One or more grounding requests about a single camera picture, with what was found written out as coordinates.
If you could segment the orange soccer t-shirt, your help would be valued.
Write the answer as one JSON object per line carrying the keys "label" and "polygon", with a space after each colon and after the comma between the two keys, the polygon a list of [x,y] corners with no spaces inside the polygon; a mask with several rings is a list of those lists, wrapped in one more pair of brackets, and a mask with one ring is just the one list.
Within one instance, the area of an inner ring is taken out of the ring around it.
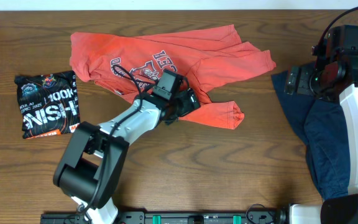
{"label": "orange soccer t-shirt", "polygon": [[212,102],[208,92],[276,67],[270,51],[241,41],[233,25],[138,37],[75,32],[70,39],[70,66],[83,82],[131,103],[170,70],[187,77],[201,103],[182,119],[216,128],[236,129],[245,115],[234,101]]}

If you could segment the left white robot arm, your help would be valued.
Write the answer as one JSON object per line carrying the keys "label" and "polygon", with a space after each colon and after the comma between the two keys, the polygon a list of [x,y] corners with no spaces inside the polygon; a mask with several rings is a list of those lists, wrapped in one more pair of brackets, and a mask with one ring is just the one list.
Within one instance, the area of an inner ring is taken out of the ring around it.
{"label": "left white robot arm", "polygon": [[114,119],[74,131],[53,176],[53,183],[77,204],[77,211],[52,223],[113,223],[112,202],[128,148],[161,122],[172,123],[200,107],[195,91],[178,93],[154,88],[136,96],[132,106]]}

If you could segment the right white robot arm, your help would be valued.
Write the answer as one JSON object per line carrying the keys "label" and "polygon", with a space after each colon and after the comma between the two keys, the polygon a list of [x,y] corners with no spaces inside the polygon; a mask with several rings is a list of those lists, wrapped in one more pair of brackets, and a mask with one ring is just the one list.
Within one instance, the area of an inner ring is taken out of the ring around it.
{"label": "right white robot arm", "polygon": [[291,205],[286,223],[358,223],[358,55],[318,57],[274,75],[273,86],[323,203]]}

